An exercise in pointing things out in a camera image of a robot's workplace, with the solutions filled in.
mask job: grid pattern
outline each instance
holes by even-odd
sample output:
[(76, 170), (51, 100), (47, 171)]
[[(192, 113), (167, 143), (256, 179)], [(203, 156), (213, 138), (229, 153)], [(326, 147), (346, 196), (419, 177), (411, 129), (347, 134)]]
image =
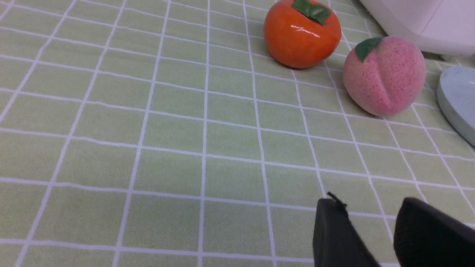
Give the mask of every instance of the grid pattern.
[(326, 191), (383, 266), (415, 196), (475, 226), (475, 152), (426, 55), (411, 108), (379, 119), (341, 79), (384, 36), (354, 0), (322, 1), (342, 40), (310, 70), (279, 67), (274, 0), (0, 1), (0, 258), (6, 266), (313, 265)]

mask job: peach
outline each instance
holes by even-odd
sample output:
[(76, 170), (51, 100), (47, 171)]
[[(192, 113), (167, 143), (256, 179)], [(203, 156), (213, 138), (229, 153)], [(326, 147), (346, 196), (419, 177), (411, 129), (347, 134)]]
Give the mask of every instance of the peach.
[(393, 116), (408, 108), (422, 90), (426, 64), (419, 48), (390, 36), (358, 44), (346, 57), (343, 83), (367, 112)]

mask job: fake persimmon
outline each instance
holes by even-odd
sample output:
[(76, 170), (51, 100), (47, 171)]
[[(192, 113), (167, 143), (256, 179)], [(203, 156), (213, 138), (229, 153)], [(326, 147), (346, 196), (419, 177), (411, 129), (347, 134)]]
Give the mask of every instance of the fake persimmon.
[(291, 68), (308, 68), (327, 59), (341, 37), (335, 13), (314, 0), (280, 0), (264, 20), (267, 50)]

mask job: light blue dish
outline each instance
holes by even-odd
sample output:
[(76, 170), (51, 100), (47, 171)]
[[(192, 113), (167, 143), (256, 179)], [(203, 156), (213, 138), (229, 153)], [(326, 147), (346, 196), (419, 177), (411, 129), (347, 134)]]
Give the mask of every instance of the light blue dish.
[(446, 69), (440, 75), (436, 95), (447, 120), (475, 146), (475, 68)]

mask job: persimmon leaf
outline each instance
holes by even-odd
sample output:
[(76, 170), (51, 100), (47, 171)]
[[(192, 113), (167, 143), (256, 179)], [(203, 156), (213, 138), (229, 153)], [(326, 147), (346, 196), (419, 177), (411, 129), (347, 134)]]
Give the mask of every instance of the persimmon leaf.
[(292, 8), (302, 13), (304, 16), (310, 16), (311, 3), (308, 0), (295, 0), (292, 3)]
[(321, 5), (312, 5), (310, 8), (309, 18), (313, 21), (316, 21), (322, 25), (325, 25), (325, 19), (330, 15), (330, 11)]
[(366, 39), (363, 42), (359, 43), (355, 47), (355, 53), (358, 59), (363, 62), (366, 57), (375, 49), (378, 44), (381, 42), (382, 38), (370, 38)]
[(326, 24), (325, 20), (330, 15), (328, 8), (319, 4), (312, 4), (309, 0), (294, 0), (291, 7), (302, 13), (308, 19), (322, 25)]

